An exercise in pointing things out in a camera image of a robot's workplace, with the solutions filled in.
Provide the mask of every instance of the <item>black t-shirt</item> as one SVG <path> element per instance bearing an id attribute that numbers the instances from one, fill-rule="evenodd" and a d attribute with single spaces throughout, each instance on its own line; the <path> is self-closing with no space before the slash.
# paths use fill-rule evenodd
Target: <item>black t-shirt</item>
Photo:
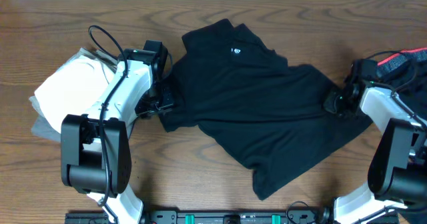
<path id="1" fill-rule="evenodd" d="M 261 200 L 371 124 L 323 110 L 334 84 L 311 65 L 288 67 L 243 24 L 224 19 L 182 39 L 187 54 L 167 79 L 177 107 L 161 122 L 166 131 L 198 125 L 254 170 Z"/>

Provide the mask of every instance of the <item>white cloth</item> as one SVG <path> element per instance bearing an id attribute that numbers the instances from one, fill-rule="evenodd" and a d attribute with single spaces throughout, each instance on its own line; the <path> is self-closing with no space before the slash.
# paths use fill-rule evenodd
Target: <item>white cloth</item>
<path id="1" fill-rule="evenodd" d="M 113 71 L 99 60 L 73 57 L 48 77 L 34 94 L 46 120 L 60 133 L 65 116 L 84 114 L 113 78 Z"/>

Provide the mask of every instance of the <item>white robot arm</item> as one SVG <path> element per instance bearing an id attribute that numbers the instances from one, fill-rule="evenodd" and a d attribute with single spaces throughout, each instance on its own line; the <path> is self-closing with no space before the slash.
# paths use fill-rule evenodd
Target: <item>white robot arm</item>
<path id="1" fill-rule="evenodd" d="M 105 163 L 101 148 L 99 116 L 105 105 L 103 128 L 110 170 L 109 195 L 102 205 L 111 223 L 138 224 L 143 202 L 129 185 L 131 156 L 128 143 L 133 122 L 140 115 L 170 110 L 173 99 L 162 85 L 167 49 L 147 41 L 142 50 L 126 49 L 113 81 L 104 94 L 80 116 L 68 115 L 61 126 L 61 176 L 67 186 L 98 203 L 105 198 Z M 127 70 L 123 58 L 127 59 Z M 109 101 L 107 97 L 114 90 Z"/>
<path id="2" fill-rule="evenodd" d="M 365 224 L 388 211 L 427 201 L 427 121 L 400 100 L 395 88 L 373 81 L 376 65 L 366 59 L 355 62 L 344 90 L 332 92 L 325 102 L 335 114 L 363 112 L 383 134 L 368 182 L 334 201 L 333 220 L 338 223 Z"/>

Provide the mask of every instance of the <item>small logo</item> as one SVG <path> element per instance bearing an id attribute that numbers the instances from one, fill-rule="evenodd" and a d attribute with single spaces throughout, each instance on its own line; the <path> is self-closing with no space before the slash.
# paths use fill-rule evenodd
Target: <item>small logo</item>
<path id="1" fill-rule="evenodd" d="M 235 54 L 239 54 L 240 53 L 240 49 L 237 49 L 237 48 L 232 49 L 232 51 L 234 51 Z"/>

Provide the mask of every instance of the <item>wood grain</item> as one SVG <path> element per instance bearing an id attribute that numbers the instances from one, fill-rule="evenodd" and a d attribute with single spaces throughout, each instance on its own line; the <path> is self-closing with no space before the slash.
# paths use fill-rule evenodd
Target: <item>wood grain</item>
<path id="1" fill-rule="evenodd" d="M 184 33 L 228 18 L 245 23 L 290 65 L 310 63 L 341 83 L 355 58 L 426 46 L 426 8 L 427 0 L 3 0 L 0 222 L 61 223 L 68 211 L 98 209 L 61 183 L 59 144 L 32 136 L 37 114 L 28 101 L 56 68 L 91 45 L 90 25 L 104 27 L 123 47 L 162 40 L 178 60 Z M 182 210 L 284 209 L 297 200 L 321 205 L 365 182 L 379 140 L 370 127 L 259 201 L 251 171 L 197 127 L 165 133 L 157 118 L 139 120 L 130 141 L 131 185 L 147 204 Z"/>

